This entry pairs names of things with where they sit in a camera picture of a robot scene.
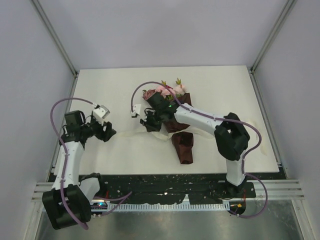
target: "dark red fabric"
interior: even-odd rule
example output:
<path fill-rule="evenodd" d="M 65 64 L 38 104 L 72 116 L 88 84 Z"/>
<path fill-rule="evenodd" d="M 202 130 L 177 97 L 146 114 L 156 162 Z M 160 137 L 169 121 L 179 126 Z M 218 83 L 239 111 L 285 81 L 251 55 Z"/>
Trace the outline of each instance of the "dark red fabric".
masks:
<path fill-rule="evenodd" d="M 190 93 L 186 93 L 183 96 L 178 97 L 178 100 L 182 103 L 192 105 Z M 165 122 L 164 126 L 168 133 L 178 132 L 189 127 L 188 124 L 178 123 L 176 119 Z M 192 133 L 185 131 L 175 133 L 171 138 L 171 142 L 175 147 L 181 164 L 192 164 L 194 162 L 192 155 L 194 135 Z"/>

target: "metal frame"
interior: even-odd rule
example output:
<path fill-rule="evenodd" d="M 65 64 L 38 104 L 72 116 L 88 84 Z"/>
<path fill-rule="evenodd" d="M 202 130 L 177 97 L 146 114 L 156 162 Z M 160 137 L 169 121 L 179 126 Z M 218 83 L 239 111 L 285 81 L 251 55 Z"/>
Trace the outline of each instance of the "metal frame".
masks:
<path fill-rule="evenodd" d="M 62 57 L 64 58 L 64 60 L 66 62 L 66 64 L 70 68 L 70 71 L 74 75 L 74 81 L 73 81 L 73 84 L 72 84 L 72 87 L 71 87 L 71 90 L 69 93 L 69 96 L 72 97 L 75 92 L 75 88 L 76 88 L 76 84 L 77 84 L 77 80 L 78 80 L 78 73 L 77 73 L 74 65 L 72 64 L 66 50 L 64 49 L 55 29 L 53 28 L 47 14 L 44 11 L 39 0 L 29 0 L 29 1 L 34 6 L 41 21 L 43 22 L 44 26 L 48 30 L 49 35 L 51 36 L 52 40 L 56 44 L 59 52 L 61 53 Z M 258 85 L 256 77 L 255 77 L 255 72 L 256 72 L 258 66 L 260 65 L 260 62 L 262 61 L 263 57 L 265 56 L 266 52 L 268 51 L 268 49 L 272 45 L 274 39 L 278 35 L 281 27 L 283 26 L 285 20 L 287 19 L 288 15 L 290 14 L 290 12 L 293 9 L 296 2 L 297 2 L 297 0 L 287 0 L 286 1 L 279 17 L 277 18 L 272 30 L 270 31 L 267 39 L 265 40 L 263 47 L 261 48 L 260 52 L 258 53 L 257 58 L 254 61 L 253 66 L 249 69 L 249 74 L 250 74 L 250 78 L 252 81 L 252 86 L 254 88 L 256 98 L 258 100 L 258 104 L 259 104 L 259 107 L 260 107 L 260 110 L 262 113 L 262 117 L 263 117 L 264 123 L 266 125 L 267 133 L 269 135 L 271 145 L 272 145 L 272 148 L 273 148 L 273 151 L 274 151 L 274 154 L 275 154 L 275 157 L 276 157 L 276 160 L 277 160 L 279 166 L 282 164 L 280 151 L 277 147 L 277 143 L 276 143 L 273 131 L 272 131 L 272 127 L 271 127 L 269 119 L 268 119 L 268 114 L 266 112 L 266 108 L 264 106 L 264 101 L 262 99 L 261 91 L 260 91 L 259 85 Z M 70 106 L 71 106 L 71 101 L 69 101 L 67 103 L 66 112 L 69 111 Z M 56 165 L 58 152 L 59 152 L 59 144 L 57 141 L 56 148 L 55 148 L 54 154 L 52 156 L 51 168 Z M 262 200 L 265 195 L 263 188 L 261 187 L 261 185 L 257 181 L 251 181 L 251 182 L 254 183 L 254 188 L 255 188 L 255 191 L 257 194 L 257 197 L 251 198 L 251 200 Z M 303 195 L 302 189 L 300 187 L 299 181 L 287 179 L 287 180 L 263 180 L 263 182 L 265 183 L 265 185 L 267 187 L 268 197 L 270 200 L 288 200 L 288 199 L 292 200 L 292 204 L 293 204 L 301 231 L 303 233 L 303 237 L 306 240 L 315 240 L 316 239 L 315 234 L 314 234 L 314 231 L 312 230 L 312 228 L 310 227 L 311 226 L 310 221 L 308 219 L 307 211 L 305 209 L 304 195 Z M 40 217 L 41 217 L 42 212 L 44 211 L 44 207 L 41 203 L 42 193 L 50 190 L 52 185 L 53 185 L 52 182 L 37 183 L 34 194 L 32 196 L 33 210 L 32 210 L 32 214 L 31 214 L 28 228 L 25 231 L 24 240 L 34 240 L 35 239 L 36 234 L 37 234 L 37 229 L 38 229 L 38 226 L 40 223 Z M 189 201 L 188 197 L 186 197 L 184 199 L 184 202 L 187 202 L 187 201 Z M 222 210 L 225 210 L 227 206 L 228 206 L 228 204 L 222 205 L 222 206 L 207 206 L 207 208 L 203 208 L 203 209 L 211 209 L 211 210 L 222 209 Z M 179 208 L 180 208 L 180 210 L 185 211 L 189 207 L 179 207 Z M 176 207 L 171 207 L 170 210 L 176 211 Z"/>

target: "floor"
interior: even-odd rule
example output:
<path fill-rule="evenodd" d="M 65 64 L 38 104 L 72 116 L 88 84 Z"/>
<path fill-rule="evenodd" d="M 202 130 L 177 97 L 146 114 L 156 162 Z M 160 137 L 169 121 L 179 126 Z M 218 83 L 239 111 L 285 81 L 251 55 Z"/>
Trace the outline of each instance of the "floor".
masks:
<path fill-rule="evenodd" d="M 262 201 L 247 202 L 246 215 Z M 290 200 L 269 201 L 267 210 L 253 219 L 226 211 L 113 213 L 91 219 L 89 230 L 79 226 L 54 230 L 44 212 L 36 240 L 303 240 Z"/>

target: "flower bouquet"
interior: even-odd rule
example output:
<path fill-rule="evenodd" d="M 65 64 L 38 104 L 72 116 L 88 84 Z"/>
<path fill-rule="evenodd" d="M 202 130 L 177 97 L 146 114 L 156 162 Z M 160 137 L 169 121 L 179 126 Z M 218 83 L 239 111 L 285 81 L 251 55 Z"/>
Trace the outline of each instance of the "flower bouquet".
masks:
<path fill-rule="evenodd" d="M 181 79 L 177 79 L 175 82 L 175 87 L 170 87 L 165 81 L 162 81 L 162 84 L 169 88 L 171 92 L 177 97 L 177 99 L 182 103 L 191 104 L 190 93 L 186 91 L 186 87 L 182 84 Z M 174 97 L 164 86 L 158 86 L 156 89 L 143 90 L 143 99 L 148 101 L 148 99 L 155 93 L 160 93 L 163 98 L 168 101 L 173 101 Z M 176 153 L 178 155 L 179 161 L 181 164 L 192 164 L 194 162 L 192 155 L 192 147 L 194 146 L 194 135 L 190 132 L 185 132 L 189 127 L 188 124 L 179 123 L 175 118 L 166 121 L 163 123 L 165 129 L 168 133 L 175 133 L 171 138 L 171 142 L 175 147 Z"/>

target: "brown cloth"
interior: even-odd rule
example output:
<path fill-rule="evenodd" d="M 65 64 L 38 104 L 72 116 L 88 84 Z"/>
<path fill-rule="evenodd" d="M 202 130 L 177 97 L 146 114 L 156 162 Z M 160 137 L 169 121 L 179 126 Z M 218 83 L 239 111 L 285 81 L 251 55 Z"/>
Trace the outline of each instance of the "brown cloth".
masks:
<path fill-rule="evenodd" d="M 185 93 L 183 96 L 178 97 L 181 103 L 191 105 L 190 93 Z M 188 124 L 178 123 L 176 119 L 167 121 L 164 126 L 168 133 L 174 133 L 185 130 L 189 127 Z M 178 132 L 173 134 L 171 138 L 172 144 L 175 147 L 176 153 L 179 157 L 181 164 L 192 164 L 194 162 L 192 156 L 192 147 L 194 146 L 194 135 L 190 132 Z"/>

